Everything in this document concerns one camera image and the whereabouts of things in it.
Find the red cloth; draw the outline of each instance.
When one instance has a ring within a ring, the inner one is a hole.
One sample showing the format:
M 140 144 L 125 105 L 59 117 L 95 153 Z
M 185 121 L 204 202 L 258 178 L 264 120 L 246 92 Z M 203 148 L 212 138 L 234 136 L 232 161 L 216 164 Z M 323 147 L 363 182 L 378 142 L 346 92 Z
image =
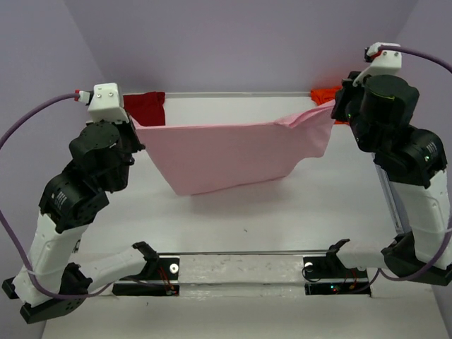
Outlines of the red cloth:
M 340 90 L 342 86 L 336 86 L 333 88 L 320 88 L 318 90 L 311 90 L 311 99 L 314 101 L 317 105 L 322 105 L 325 102 L 334 100 L 335 94 L 338 90 Z M 334 124 L 341 125 L 346 124 L 347 122 L 341 122 L 336 121 Z
M 141 126 L 164 126 L 165 92 L 149 92 L 124 96 L 124 109 Z

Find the orange cloth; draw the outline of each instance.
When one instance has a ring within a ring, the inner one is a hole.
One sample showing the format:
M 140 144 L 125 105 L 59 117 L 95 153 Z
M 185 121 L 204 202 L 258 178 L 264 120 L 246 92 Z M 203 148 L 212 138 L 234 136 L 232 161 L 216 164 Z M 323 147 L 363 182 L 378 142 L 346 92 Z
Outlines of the orange cloth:
M 333 88 L 319 88 L 318 90 L 311 90 L 311 99 L 317 105 L 322 105 L 325 102 L 334 100 L 334 95 L 341 89 L 342 86 L 336 86 Z M 336 125 L 348 124 L 347 122 L 336 121 Z

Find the white cable connector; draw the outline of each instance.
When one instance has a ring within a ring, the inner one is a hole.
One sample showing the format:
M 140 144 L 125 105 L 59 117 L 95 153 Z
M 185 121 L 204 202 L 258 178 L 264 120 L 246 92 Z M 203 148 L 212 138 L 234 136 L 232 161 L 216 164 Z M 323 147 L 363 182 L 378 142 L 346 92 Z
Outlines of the white cable connector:
M 84 90 L 76 90 L 76 93 L 80 95 L 80 97 L 76 97 L 74 100 L 78 102 L 82 102 L 84 104 L 90 103 L 90 96 L 91 94 L 89 92 L 86 92 Z
M 380 51 L 379 47 L 381 45 L 400 46 L 399 44 L 385 42 L 376 42 L 371 45 L 366 55 L 372 58 L 372 63 L 356 77 L 355 81 L 353 81 L 354 86 L 361 85 L 366 76 L 380 76 L 384 74 L 394 76 L 402 68 L 402 54 L 394 51 Z

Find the screw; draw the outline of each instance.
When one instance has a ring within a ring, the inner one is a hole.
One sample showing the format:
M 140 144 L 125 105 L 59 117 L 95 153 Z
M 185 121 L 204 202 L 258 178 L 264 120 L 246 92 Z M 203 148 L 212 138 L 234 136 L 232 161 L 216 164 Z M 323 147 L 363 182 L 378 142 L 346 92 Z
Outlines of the screw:
M 177 272 L 179 272 L 179 266 L 176 263 L 172 263 L 171 265 L 169 265 L 169 271 L 172 274 L 176 274 Z
M 312 272 L 314 270 L 314 265 L 311 262 L 307 262 L 304 264 L 304 270 L 308 273 Z

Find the lavender backdrop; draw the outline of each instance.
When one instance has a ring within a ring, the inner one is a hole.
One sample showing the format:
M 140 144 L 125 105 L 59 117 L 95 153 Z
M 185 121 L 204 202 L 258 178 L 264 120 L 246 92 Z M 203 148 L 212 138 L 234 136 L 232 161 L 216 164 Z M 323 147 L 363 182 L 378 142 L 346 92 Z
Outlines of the lavender backdrop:
M 406 47 L 425 52 L 452 62 L 452 0 L 419 0 L 408 18 L 397 41 Z M 446 148 L 449 163 L 452 162 L 452 109 L 450 88 L 452 75 L 440 66 L 411 56 L 404 56 L 403 77 L 421 93 L 412 124 L 437 133 Z M 452 192 L 452 173 L 448 173 L 448 190 Z M 441 313 L 452 337 L 452 286 L 435 287 Z
M 305 91 L 361 69 L 416 0 L 66 0 L 125 91 Z
M 2 1 L 0 32 L 0 133 L 46 99 L 103 81 L 61 0 Z M 25 125 L 0 152 L 0 206 L 26 247 L 35 233 L 42 190 L 69 161 L 69 141 L 85 120 L 82 104 L 57 104 Z M 21 266 L 3 228 L 0 258 L 3 281 Z M 19 309 L 20 301 L 0 293 L 0 339 L 40 338 L 43 324 L 25 325 Z

